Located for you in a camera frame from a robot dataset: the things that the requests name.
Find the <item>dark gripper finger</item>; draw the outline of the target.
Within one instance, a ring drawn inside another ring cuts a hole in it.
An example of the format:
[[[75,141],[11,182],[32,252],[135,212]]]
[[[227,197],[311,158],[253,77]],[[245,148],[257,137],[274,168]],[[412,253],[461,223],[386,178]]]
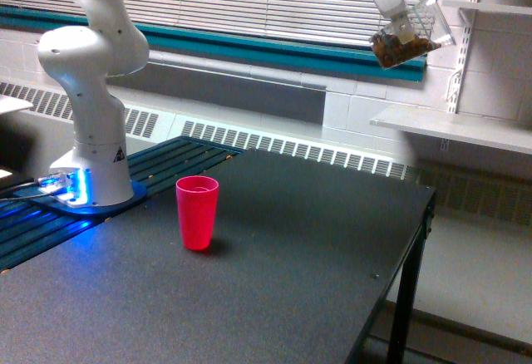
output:
[[[399,12],[392,17],[392,27],[394,34],[397,36],[401,44],[407,44],[412,41],[416,35],[407,11]]]

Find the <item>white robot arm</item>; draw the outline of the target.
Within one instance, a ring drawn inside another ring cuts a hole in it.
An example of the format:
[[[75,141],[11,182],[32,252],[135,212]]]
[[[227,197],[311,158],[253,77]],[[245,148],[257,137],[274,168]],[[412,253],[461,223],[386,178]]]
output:
[[[42,68],[65,90],[73,113],[73,147],[50,167],[67,183],[54,198],[73,209],[123,204],[135,195],[125,107],[107,90],[106,80],[142,70],[149,44],[124,0],[72,1],[88,24],[45,32],[37,46]]]

